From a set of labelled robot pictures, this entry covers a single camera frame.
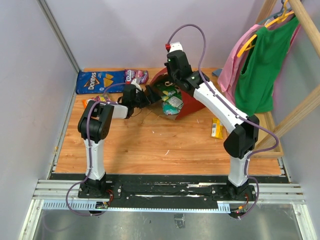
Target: yellow hanger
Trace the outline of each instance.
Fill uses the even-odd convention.
[[[285,21],[287,19],[288,16],[294,14],[294,11],[288,12],[286,13],[286,11],[288,10],[287,8],[287,2],[288,0],[285,0],[284,4],[283,4],[283,14],[280,17],[277,17],[276,19],[272,20],[271,22],[269,22],[265,27],[268,28],[270,26],[272,26],[274,23],[282,23],[283,21]],[[244,54],[245,51],[252,49],[255,45],[252,45],[252,41],[257,37],[257,34],[253,35],[244,45],[243,47],[240,49],[240,51],[237,53],[237,57],[240,58],[242,56],[242,54]]]

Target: green shirt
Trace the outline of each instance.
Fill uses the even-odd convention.
[[[243,65],[235,88],[235,105],[249,116],[273,109],[274,82],[299,24],[294,17],[285,25],[268,30],[260,28]]]

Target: hanging clothes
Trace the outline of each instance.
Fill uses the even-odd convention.
[[[275,30],[292,19],[293,15],[287,17],[287,19],[280,23],[274,24],[269,27],[270,30]],[[248,51],[245,51],[241,57],[237,57],[239,50],[243,47],[243,45],[258,31],[260,28],[264,27],[263,25],[255,24],[252,26],[235,44],[233,49],[231,50],[229,57],[227,58],[222,72],[218,77],[218,84],[221,87],[221,91],[225,93],[225,97],[233,104],[236,105],[235,101],[235,91],[236,85],[238,81],[239,74],[238,72],[242,69],[244,62],[248,56]]]
[[[275,30],[260,28],[235,88],[235,105],[249,116],[273,109],[274,82],[299,24],[296,17]]]

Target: gray wall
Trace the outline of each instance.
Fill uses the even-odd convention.
[[[203,67],[222,67],[237,40],[255,23],[263,0],[47,0],[80,68],[163,67],[165,43],[183,24],[207,39]],[[275,12],[280,9],[280,0]],[[180,41],[198,65],[203,40],[184,29]]]
[[[320,30],[320,2],[306,0],[304,6]],[[319,84],[320,59],[306,33],[300,29],[275,84],[273,116],[276,123]],[[281,142],[289,173],[293,181],[302,186],[320,237],[320,107],[288,132]]]
[[[0,1],[0,239],[18,239],[76,73],[36,0]]]

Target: wooden table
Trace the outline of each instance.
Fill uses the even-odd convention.
[[[160,70],[151,68],[150,79]],[[214,68],[202,71],[217,86],[217,78],[211,76]],[[77,126],[84,111],[83,99],[97,94],[77,95],[68,123],[56,173],[84,173],[86,149]],[[113,100],[119,94],[112,94]],[[113,174],[195,174],[226,175],[229,173],[229,155],[224,139],[211,137],[214,115],[204,108],[173,121],[155,115],[144,108],[130,119],[113,119],[104,143],[104,167]],[[253,158],[249,165],[252,175],[280,175],[276,158]]]

